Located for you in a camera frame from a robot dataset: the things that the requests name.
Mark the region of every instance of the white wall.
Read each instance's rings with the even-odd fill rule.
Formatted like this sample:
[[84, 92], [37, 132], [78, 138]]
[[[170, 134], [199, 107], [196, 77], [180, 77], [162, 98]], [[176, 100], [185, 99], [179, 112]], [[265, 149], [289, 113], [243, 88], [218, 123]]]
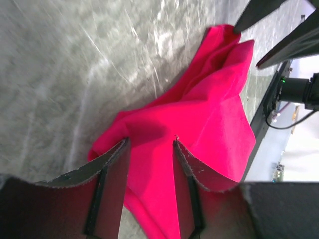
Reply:
[[[309, 16], [314, 8], [305, 1], [304, 14]], [[319, 56], [295, 60], [294, 77], [310, 78], [319, 72]], [[301, 105], [298, 119], [310, 111]], [[319, 113], [296, 126], [289, 138], [281, 163], [285, 166], [284, 181], [319, 182]]]

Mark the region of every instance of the cable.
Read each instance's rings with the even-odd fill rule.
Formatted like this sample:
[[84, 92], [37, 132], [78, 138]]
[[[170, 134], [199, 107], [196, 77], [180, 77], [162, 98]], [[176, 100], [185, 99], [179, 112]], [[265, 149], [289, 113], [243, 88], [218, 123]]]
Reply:
[[318, 111], [314, 110], [314, 111], [311, 111], [309, 114], [305, 115], [304, 117], [302, 117], [300, 120], [298, 120], [297, 122], [293, 123], [292, 125], [290, 126], [287, 126], [287, 127], [283, 127], [283, 128], [279, 128], [279, 127], [275, 127], [275, 126], [272, 126], [270, 125], [270, 123], [268, 122], [268, 118], [266, 118], [266, 124], [270, 127], [270, 128], [274, 128], [274, 129], [289, 129], [289, 128], [292, 128], [298, 124], [300, 124], [301, 122], [305, 121], [306, 119], [308, 119], [310, 116], [312, 116], [314, 113], [317, 113]]

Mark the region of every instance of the folded cloth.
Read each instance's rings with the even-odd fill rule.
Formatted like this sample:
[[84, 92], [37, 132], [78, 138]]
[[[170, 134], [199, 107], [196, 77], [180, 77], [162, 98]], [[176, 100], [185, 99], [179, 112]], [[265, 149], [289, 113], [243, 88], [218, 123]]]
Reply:
[[[148, 238], [180, 238], [172, 167], [175, 135], [220, 177], [240, 182], [243, 176], [255, 138], [239, 94], [254, 41], [239, 44], [240, 37], [230, 25], [209, 28], [181, 79], [147, 106], [118, 113], [89, 152], [93, 160], [121, 139], [131, 139], [124, 205]], [[216, 191], [229, 187], [221, 180]]]

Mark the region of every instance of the red cloth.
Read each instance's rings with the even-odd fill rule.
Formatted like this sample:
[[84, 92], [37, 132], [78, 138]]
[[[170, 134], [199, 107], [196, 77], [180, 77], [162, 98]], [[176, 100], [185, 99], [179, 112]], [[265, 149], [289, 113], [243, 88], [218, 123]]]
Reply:
[[[144, 108], [120, 112], [93, 144], [88, 159], [124, 137], [132, 143], [124, 204], [148, 238], [180, 238], [172, 167], [175, 135], [199, 160], [239, 182], [255, 144], [239, 97], [254, 41], [239, 44], [230, 25], [209, 29], [188, 70]], [[221, 182], [218, 190], [229, 189]]]

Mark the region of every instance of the table surface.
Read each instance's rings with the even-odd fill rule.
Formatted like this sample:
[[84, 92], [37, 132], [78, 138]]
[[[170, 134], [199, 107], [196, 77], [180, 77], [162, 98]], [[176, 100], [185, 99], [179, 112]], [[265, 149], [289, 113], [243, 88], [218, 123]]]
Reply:
[[[83, 165], [118, 111], [169, 89], [206, 27], [235, 24], [247, 2], [0, 1], [0, 172], [40, 181]], [[287, 1], [243, 33], [256, 41], [241, 94], [249, 121], [274, 72], [254, 66], [298, 25], [300, 4]], [[142, 237], [124, 211], [120, 238]]]

